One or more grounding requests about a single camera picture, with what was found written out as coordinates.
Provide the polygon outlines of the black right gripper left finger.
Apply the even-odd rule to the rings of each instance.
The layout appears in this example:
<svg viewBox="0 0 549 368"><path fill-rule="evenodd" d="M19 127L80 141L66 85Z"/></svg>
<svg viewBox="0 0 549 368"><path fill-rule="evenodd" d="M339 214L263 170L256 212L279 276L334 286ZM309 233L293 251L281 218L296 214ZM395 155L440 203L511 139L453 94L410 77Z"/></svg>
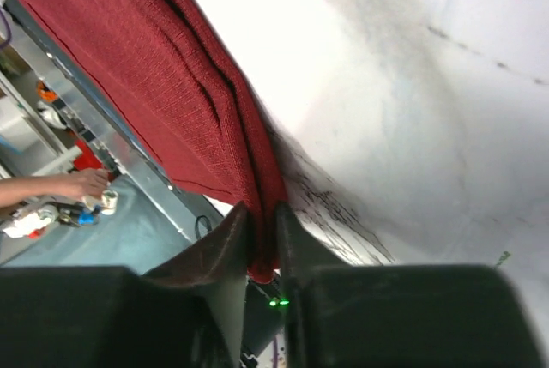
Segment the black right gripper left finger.
<svg viewBox="0 0 549 368"><path fill-rule="evenodd" d="M250 214L145 275L123 267L6 268L4 367L236 367Z"/></svg>

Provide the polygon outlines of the bare human hand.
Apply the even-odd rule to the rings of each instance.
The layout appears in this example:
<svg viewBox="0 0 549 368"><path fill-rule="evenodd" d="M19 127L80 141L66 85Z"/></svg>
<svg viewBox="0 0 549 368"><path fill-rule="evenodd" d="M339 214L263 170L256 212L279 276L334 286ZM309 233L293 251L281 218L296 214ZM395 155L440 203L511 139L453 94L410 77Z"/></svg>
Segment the bare human hand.
<svg viewBox="0 0 549 368"><path fill-rule="evenodd" d="M80 201L86 196L101 197L110 184L107 171L102 169L86 169L79 172L63 174L58 180L60 196Z"/></svg>

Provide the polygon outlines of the bare human forearm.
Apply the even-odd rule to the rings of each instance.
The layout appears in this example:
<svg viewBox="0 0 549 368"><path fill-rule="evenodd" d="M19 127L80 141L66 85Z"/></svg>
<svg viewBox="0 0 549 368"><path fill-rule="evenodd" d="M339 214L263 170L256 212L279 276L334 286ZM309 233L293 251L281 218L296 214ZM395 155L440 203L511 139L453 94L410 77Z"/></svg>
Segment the bare human forearm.
<svg viewBox="0 0 549 368"><path fill-rule="evenodd" d="M46 195L57 195L63 175L5 178L1 180L1 207Z"/></svg>

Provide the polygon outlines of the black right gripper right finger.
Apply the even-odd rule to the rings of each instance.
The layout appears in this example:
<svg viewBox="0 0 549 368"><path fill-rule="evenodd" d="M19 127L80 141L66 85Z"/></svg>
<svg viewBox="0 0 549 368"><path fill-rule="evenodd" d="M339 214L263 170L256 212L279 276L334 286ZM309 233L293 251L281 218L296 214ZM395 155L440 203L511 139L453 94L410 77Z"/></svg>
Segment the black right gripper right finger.
<svg viewBox="0 0 549 368"><path fill-rule="evenodd" d="M276 209L291 367L541 367L511 284L482 265L352 266Z"/></svg>

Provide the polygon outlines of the dark red cloth napkin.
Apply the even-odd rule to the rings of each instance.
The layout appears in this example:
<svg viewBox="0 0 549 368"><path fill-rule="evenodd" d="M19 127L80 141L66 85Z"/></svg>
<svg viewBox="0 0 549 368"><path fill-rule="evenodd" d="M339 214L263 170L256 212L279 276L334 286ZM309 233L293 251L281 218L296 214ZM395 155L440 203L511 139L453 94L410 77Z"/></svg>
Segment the dark red cloth napkin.
<svg viewBox="0 0 549 368"><path fill-rule="evenodd" d="M194 0L19 2L175 185L246 205L248 272L271 281L286 188L253 93Z"/></svg>

